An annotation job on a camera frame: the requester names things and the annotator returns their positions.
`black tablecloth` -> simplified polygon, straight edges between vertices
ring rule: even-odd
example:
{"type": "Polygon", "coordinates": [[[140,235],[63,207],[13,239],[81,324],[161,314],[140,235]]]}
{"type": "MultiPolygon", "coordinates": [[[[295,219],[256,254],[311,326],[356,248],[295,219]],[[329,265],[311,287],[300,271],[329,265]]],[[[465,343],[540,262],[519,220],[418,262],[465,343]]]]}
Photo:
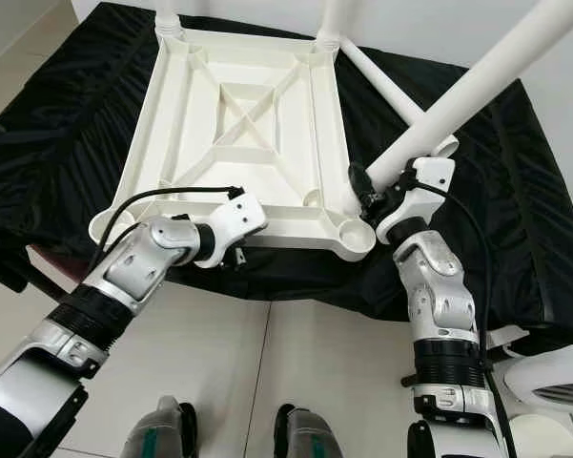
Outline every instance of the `black tablecloth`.
{"type": "MultiPolygon", "coordinates": [[[[301,37],[208,17],[182,22],[301,37]]],[[[465,72],[365,52],[424,109],[465,72]]],[[[74,260],[91,256],[87,227],[113,199],[156,53],[151,11],[101,4],[0,114],[0,258],[29,243],[74,260]]],[[[367,165],[406,125],[342,53],[336,69],[350,158],[367,165]]],[[[490,244],[492,326],[516,323],[534,329],[539,342],[573,342],[573,207],[522,83],[456,135],[451,190],[472,209],[490,244]]],[[[480,301],[482,260],[468,222],[447,202],[432,227],[462,260],[466,284],[480,301]]],[[[313,298],[381,320],[406,320],[406,297],[385,246],[356,263],[319,250],[245,251],[242,271],[187,266],[169,278],[240,298],[313,298]]]]}

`white wall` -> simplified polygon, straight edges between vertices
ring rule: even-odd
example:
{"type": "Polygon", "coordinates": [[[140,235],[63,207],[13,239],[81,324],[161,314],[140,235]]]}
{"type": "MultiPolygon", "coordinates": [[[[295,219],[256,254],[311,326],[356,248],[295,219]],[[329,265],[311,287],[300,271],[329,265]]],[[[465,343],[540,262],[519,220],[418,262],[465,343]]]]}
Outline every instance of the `white wall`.
{"type": "MultiPolygon", "coordinates": [[[[173,0],[178,12],[315,34],[320,0],[173,0]]],[[[535,0],[352,0],[350,35],[359,45],[470,66],[535,0]]],[[[72,0],[85,15],[98,2],[72,0]]],[[[149,0],[119,3],[146,6],[149,0]]],[[[573,195],[573,32],[534,64],[523,82],[573,195]]]]}
{"type": "Polygon", "coordinates": [[[0,0],[0,54],[58,0],[0,0]]]}

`silver robot arm segment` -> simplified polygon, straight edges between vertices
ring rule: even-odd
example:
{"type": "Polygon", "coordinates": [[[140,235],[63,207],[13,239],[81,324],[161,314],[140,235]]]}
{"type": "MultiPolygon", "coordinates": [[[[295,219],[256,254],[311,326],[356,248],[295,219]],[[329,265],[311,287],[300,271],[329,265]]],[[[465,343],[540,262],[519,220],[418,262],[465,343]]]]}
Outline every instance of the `silver robot arm segment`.
{"type": "Polygon", "coordinates": [[[226,250],[267,224],[242,194],[195,222],[138,224],[0,364],[0,458],[52,454],[88,398],[109,348],[149,302],[169,267],[218,265],[226,250]]]}

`tile floor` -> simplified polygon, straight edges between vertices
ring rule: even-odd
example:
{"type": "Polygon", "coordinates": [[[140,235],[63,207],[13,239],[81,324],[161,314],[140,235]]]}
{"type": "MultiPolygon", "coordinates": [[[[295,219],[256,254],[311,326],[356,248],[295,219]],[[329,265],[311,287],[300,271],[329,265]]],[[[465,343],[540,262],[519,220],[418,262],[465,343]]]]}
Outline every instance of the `tile floor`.
{"type": "MultiPolygon", "coordinates": [[[[0,112],[75,25],[62,1],[0,58],[0,112]]],[[[0,284],[0,359],[53,307],[33,287],[16,295],[0,284]]],[[[399,387],[413,368],[409,326],[320,302],[240,301],[166,284],[112,354],[86,383],[91,398],[53,457],[118,456],[129,428],[165,393],[197,407],[202,457],[271,456],[273,417],[285,402],[324,415],[349,457],[405,456],[416,418],[399,387]]]]}

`wrinkled black fabric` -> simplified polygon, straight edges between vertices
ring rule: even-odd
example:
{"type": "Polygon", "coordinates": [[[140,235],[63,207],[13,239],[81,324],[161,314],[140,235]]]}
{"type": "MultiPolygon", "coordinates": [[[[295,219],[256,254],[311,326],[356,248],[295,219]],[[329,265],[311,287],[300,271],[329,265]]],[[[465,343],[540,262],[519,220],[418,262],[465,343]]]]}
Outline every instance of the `wrinkled black fabric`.
{"type": "MultiPolygon", "coordinates": [[[[301,37],[206,17],[194,29],[301,37]]],[[[465,69],[365,50],[422,108],[465,69]]],[[[0,114],[0,256],[25,244],[87,260],[91,218],[110,206],[157,44],[150,11],[101,4],[0,114]]],[[[343,55],[336,62],[350,158],[371,163],[406,129],[343,55]]],[[[516,323],[539,341],[573,342],[573,207],[520,81],[456,132],[451,191],[479,220],[493,256],[491,323],[516,323]]],[[[472,228],[446,202],[439,230],[481,301],[482,259],[472,228]]],[[[348,263],[330,252],[247,248],[239,272],[172,269],[171,281],[258,300],[313,298],[381,320],[406,320],[389,248],[348,263]]]]}

